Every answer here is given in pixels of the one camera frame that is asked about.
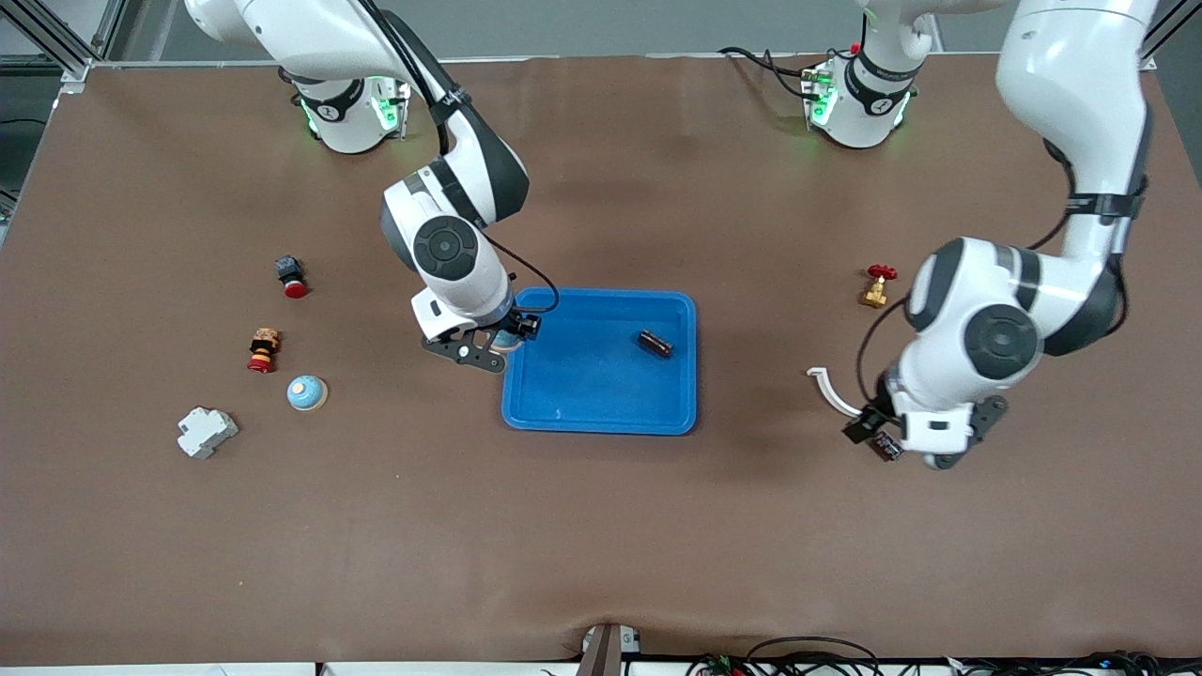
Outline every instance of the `cable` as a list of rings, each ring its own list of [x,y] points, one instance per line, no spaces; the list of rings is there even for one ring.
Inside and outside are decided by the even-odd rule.
[[[1106,330],[1106,333],[1102,336],[1102,338],[1106,338],[1107,336],[1111,336],[1119,328],[1123,328],[1123,325],[1126,324],[1127,310],[1131,307],[1131,301],[1127,300],[1126,278],[1123,275],[1121,256],[1115,256],[1114,259],[1112,259],[1112,262],[1106,263],[1106,267],[1111,271],[1112,274],[1114,274],[1114,287],[1118,289],[1119,302],[1123,304],[1119,308],[1119,319],[1114,321],[1113,326]]]
[[[792,87],[789,85],[787,82],[785,82],[785,78],[781,77],[781,75],[780,75],[780,67],[776,66],[776,61],[772,60],[772,52],[764,49],[763,51],[763,58],[768,61],[768,65],[772,67],[772,72],[776,76],[776,82],[779,82],[780,85],[785,88],[785,91],[789,91],[790,94],[792,94],[793,96],[797,96],[798,99],[801,99],[803,101],[817,101],[819,100],[819,95],[817,94],[809,94],[807,91],[802,91],[801,89],[793,89]]]
[[[897,306],[899,306],[900,303],[902,303],[902,301],[899,301],[897,303],[893,303],[894,308]],[[889,308],[888,310],[885,310],[885,312],[889,313],[894,308]],[[873,328],[869,330],[869,337],[871,337],[871,331],[875,331],[876,325],[879,325],[880,321],[881,321],[881,319],[883,319],[885,316],[887,316],[887,314],[881,315],[880,318],[877,318],[877,320],[874,322]],[[761,650],[763,650],[763,648],[766,648],[768,646],[776,646],[776,645],[780,645],[780,644],[834,644],[834,645],[839,645],[839,646],[847,646],[850,648],[855,648],[855,650],[857,650],[857,651],[867,654],[871,659],[873,670],[877,675],[881,672],[881,660],[880,660],[880,658],[876,657],[876,653],[874,653],[873,651],[865,648],[864,646],[862,646],[859,644],[853,644],[851,641],[845,641],[843,639],[832,639],[832,638],[828,638],[828,636],[785,636],[783,639],[770,639],[770,640],[767,640],[767,641],[761,641],[761,642],[756,644],[751,650],[749,650],[748,654],[743,659],[744,659],[744,662],[751,662],[751,656],[754,656],[755,653],[760,652]]]
[[[883,324],[885,320],[893,314],[893,310],[904,306],[909,300],[910,295],[906,293],[900,301],[894,302],[892,306],[886,308],[885,312],[876,315],[876,319],[873,320],[868,331],[864,332],[864,339],[859,342],[859,349],[856,350],[856,384],[859,385],[859,393],[864,397],[865,402],[871,402],[874,397],[868,396],[868,387],[864,385],[864,352],[868,351],[868,344],[873,340],[873,334],[876,333],[876,330],[881,326],[881,324]]]
[[[409,75],[413,77],[413,82],[417,84],[418,91],[422,94],[422,99],[426,100],[427,106],[433,106],[438,103],[434,99],[434,94],[430,93],[430,83],[426,82],[426,77],[422,76],[421,69],[417,67],[415,57],[405,48],[405,41],[400,38],[397,29],[385,18],[383,12],[376,6],[375,0],[359,0],[359,5],[363,10],[371,17],[371,20],[376,23],[376,26],[383,32],[383,36],[388,40],[393,51],[400,57],[400,61],[405,65],[405,70]],[[434,125],[434,129],[439,134],[439,154],[446,155],[451,152],[451,140],[447,136],[447,130],[444,124]]]
[[[1194,8],[1190,10],[1190,13],[1185,14],[1185,18],[1182,19],[1182,22],[1179,24],[1177,24],[1177,25],[1173,26],[1173,30],[1170,30],[1168,32],[1165,34],[1164,37],[1161,37],[1159,41],[1156,41],[1156,43],[1152,46],[1152,49],[1146,49],[1144,54],[1147,54],[1149,57],[1153,55],[1156,52],[1156,49],[1160,49],[1160,46],[1164,45],[1166,40],[1168,40],[1170,37],[1172,37],[1173,34],[1177,32],[1177,30],[1179,28],[1182,28],[1183,25],[1185,25],[1186,22],[1189,22],[1190,19],[1192,19],[1194,14],[1198,13],[1198,10],[1202,10],[1202,5],[1195,5]]]
[[[1160,30],[1160,26],[1165,25],[1165,22],[1167,22],[1168,19],[1173,18],[1173,14],[1176,14],[1179,11],[1182,11],[1182,7],[1184,7],[1185,4],[1189,2],[1189,1],[1190,0],[1178,0],[1177,5],[1174,5],[1172,10],[1165,12],[1164,17],[1160,17],[1160,20],[1156,22],[1156,25],[1154,25],[1150,29],[1148,29],[1148,32],[1144,34],[1143,38],[1148,40],[1149,37],[1152,37],[1152,34],[1154,34],[1158,30]]]
[[[1047,150],[1048,155],[1052,155],[1052,159],[1055,160],[1060,165],[1060,168],[1064,170],[1064,177],[1069,182],[1069,195],[1077,192],[1077,174],[1073,173],[1072,165],[1069,162],[1069,158],[1065,158],[1064,153],[1060,152],[1059,148],[1053,146],[1052,142],[1048,141],[1047,138],[1043,140],[1043,149]],[[1045,244],[1054,239],[1057,235],[1060,235],[1060,231],[1064,230],[1064,226],[1067,224],[1069,224],[1069,214],[1061,214],[1060,220],[1055,224],[1055,226],[1052,227],[1052,230],[1048,231],[1047,235],[1036,239],[1034,244],[1028,247],[1028,249],[1034,251],[1043,247]]]
[[[773,66],[768,61],[762,60],[760,57],[756,57],[755,54],[752,54],[751,52],[748,52],[746,49],[744,49],[742,47],[724,47],[724,48],[719,49],[718,53],[719,54],[738,54],[740,57],[745,57],[749,61],[751,61],[752,64],[760,66],[761,69],[774,70]],[[802,71],[801,70],[796,70],[795,71],[792,69],[781,69],[779,66],[776,66],[775,70],[778,70],[781,73],[787,75],[790,77],[802,77]]]
[[[551,301],[551,304],[547,306],[547,307],[545,307],[545,308],[513,308],[513,309],[516,309],[519,313],[542,314],[542,313],[549,313],[551,310],[553,310],[553,309],[555,309],[555,308],[559,307],[559,286],[555,286],[555,283],[552,281],[549,277],[547,277],[546,274],[543,274],[543,272],[541,269],[538,269],[535,266],[532,266],[529,262],[526,262],[526,260],[523,259],[522,256],[519,256],[519,255],[514,254],[513,251],[511,251],[507,247],[505,247],[504,244],[501,244],[496,239],[493,239],[492,237],[489,237],[486,232],[482,231],[481,235],[484,236],[484,239],[488,239],[489,244],[492,244],[493,247],[500,249],[501,251],[505,251],[505,254],[508,257],[511,257],[514,261],[522,263],[523,266],[525,266],[526,269],[529,269],[530,272],[532,272],[536,275],[538,275],[547,284],[547,286],[551,286],[551,292],[554,295],[554,298]]]

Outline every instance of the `red button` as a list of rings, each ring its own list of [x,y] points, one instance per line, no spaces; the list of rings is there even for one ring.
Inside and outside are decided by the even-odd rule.
[[[292,280],[284,284],[284,295],[288,298],[304,298],[309,293],[309,287],[304,283]]]

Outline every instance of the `green indicator light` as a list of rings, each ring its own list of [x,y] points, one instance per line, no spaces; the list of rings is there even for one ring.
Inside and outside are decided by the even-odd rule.
[[[397,107],[388,102],[387,99],[371,99],[375,103],[376,117],[380,118],[380,126],[386,131],[391,131],[397,128]]]
[[[832,87],[822,94],[822,97],[814,103],[814,124],[823,125],[831,119],[831,111],[834,109],[834,105],[839,101],[838,90]]]

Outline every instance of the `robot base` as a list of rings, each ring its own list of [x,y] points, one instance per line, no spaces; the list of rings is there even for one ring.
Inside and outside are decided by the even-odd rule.
[[[820,66],[808,71],[802,91],[814,94],[817,101],[805,101],[805,121],[832,141],[847,148],[862,149],[879,146],[889,132],[902,124],[902,117],[911,93],[893,105],[882,100],[883,112],[869,114],[863,103],[849,91],[845,79],[847,60],[832,57]]]

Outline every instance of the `white curved hook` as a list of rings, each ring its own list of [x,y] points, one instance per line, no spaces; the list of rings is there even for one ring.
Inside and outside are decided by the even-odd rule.
[[[822,397],[826,398],[827,403],[834,407],[834,409],[847,417],[856,417],[859,415],[859,409],[843,401],[843,397],[834,391],[834,385],[831,385],[831,376],[827,375],[825,366],[816,366],[805,372],[805,375],[814,378],[819,384],[819,391],[822,392]]]

